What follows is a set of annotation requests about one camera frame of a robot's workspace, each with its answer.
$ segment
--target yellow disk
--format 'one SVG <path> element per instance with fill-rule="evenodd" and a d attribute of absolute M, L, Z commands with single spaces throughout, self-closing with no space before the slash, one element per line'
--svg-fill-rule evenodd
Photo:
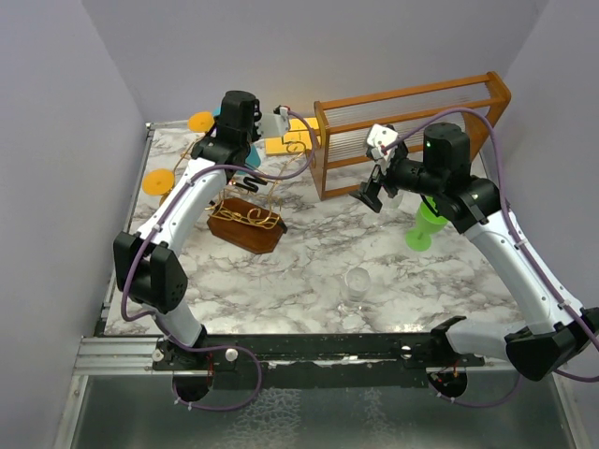
<path fill-rule="evenodd" d="M 164 195 L 175 186 L 175 174 L 166 168 L 151 171 L 141 183 L 141 188 L 148 195 Z"/>
<path fill-rule="evenodd" d="M 214 124 L 214 118 L 207 110 L 192 115 L 187 121 L 187 127 L 194 133 L 207 133 Z"/>

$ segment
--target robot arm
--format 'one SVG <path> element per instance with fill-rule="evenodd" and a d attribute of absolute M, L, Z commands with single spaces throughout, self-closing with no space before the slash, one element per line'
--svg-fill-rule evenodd
<path fill-rule="evenodd" d="M 589 339 L 543 284 L 529 260 L 510 235 L 501 211 L 499 191 L 492 181 L 470 174 L 470 140 L 461 129 L 450 123 L 435 123 L 424 131 L 423 162 L 407 158 L 404 143 L 387 150 L 398 138 L 390 128 L 375 125 L 366 138 L 366 153 L 376 165 L 367 182 L 351 194 L 375 212 L 382 204 L 381 188 L 393 197 L 408 190 L 431 197 L 437 210 L 451 221 L 485 255 L 517 301 L 524 322 L 495 325 L 453 319 L 446 339 L 458 354 L 474 353 L 509 360 L 531 380 L 540 380 L 577 355 Z M 512 223 L 524 240 L 516 217 Z M 599 309 L 585 310 L 565 290 L 538 253 L 527 243 L 534 260 L 559 286 L 562 297 L 597 333 Z"/>
<path fill-rule="evenodd" d="M 227 92 L 214 128 L 192 149 L 192 159 L 167 200 L 134 235 L 122 232 L 113 243 L 121 291 L 139 249 L 147 245 L 128 293 L 186 346 L 199 347 L 206 330 L 183 300 L 187 276 L 178 257 L 202 212 L 235 174 L 234 169 L 214 170 L 203 176 L 200 172 L 215 165 L 244 166 L 252 142 L 279 137 L 289 130 L 287 112 L 287 108 L 279 107 L 274 113 L 263 114 L 252 94 Z"/>

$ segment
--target green cup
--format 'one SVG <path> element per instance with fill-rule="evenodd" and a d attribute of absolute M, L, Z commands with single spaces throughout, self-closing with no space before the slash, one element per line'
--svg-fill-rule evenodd
<path fill-rule="evenodd" d="M 427 197 L 427 200 L 436 209 L 434 201 L 429 197 Z M 414 251 L 427 251 L 432 245 L 431 234 L 439 232 L 446 225 L 446 218 L 436 217 L 422 202 L 416 213 L 416 227 L 405 234 L 405 242 Z"/>

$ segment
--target yellow block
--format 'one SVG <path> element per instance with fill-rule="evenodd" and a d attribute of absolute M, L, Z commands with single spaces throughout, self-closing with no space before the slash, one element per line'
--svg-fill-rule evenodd
<path fill-rule="evenodd" d="M 315 117 L 306 119 L 306 122 L 313 128 L 318 129 L 318 121 Z M 266 139 L 266 155 L 267 156 L 283 156 L 286 154 L 297 154 L 304 152 L 306 148 L 312 148 L 310 141 L 310 133 L 298 119 L 289 121 L 289 132 L 282 138 L 267 138 Z"/>

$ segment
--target marble surface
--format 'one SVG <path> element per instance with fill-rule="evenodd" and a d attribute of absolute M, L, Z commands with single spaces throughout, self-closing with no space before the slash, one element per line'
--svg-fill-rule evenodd
<path fill-rule="evenodd" d="M 178 128 L 156 130 L 146 172 L 174 167 L 195 136 Z M 261 169 L 278 173 L 287 156 L 262 159 Z M 371 168 L 336 170 L 332 176 L 360 181 Z M 484 176 L 479 159 L 473 172 Z M 384 198 L 378 215 L 350 196 L 322 202 L 309 170 L 281 183 L 276 195 L 283 200 L 280 214 L 288 232 L 273 253 L 254 255 L 214 237 L 207 214 L 186 242 L 180 257 L 189 277 L 185 300 L 209 332 L 405 332 L 429 330 L 454 315 L 499 323 L 519 319 L 515 301 L 493 268 L 451 224 L 433 236 L 424 253 L 406 245 L 404 234 L 414 225 L 418 196 L 405 194 L 401 204 Z M 153 214 L 158 200 L 139 193 L 131 230 Z M 343 290 L 343 275 L 352 267 L 366 268 L 373 280 L 359 302 L 348 301 Z M 120 301 L 115 291 L 107 335 L 159 333 L 150 318 L 126 323 Z M 138 309 L 129 301 L 130 311 Z"/>

